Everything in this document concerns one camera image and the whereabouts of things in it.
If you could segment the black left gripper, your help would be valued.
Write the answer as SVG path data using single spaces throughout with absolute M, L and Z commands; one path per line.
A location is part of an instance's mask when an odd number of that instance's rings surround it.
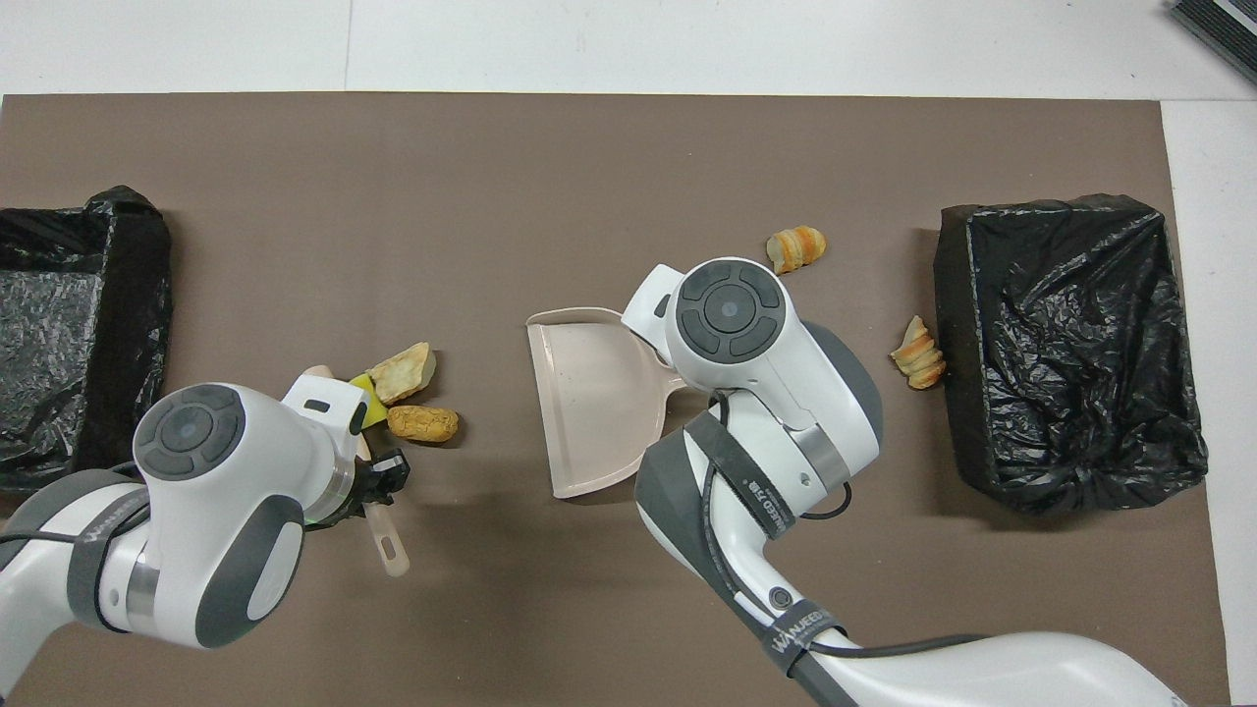
M 392 504 L 392 493 L 403 489 L 410 470 L 398 449 L 378 460 L 354 458 L 351 465 L 334 470 L 322 497 L 310 506 L 310 525 L 334 526 L 349 517 L 365 517 L 367 504 Z

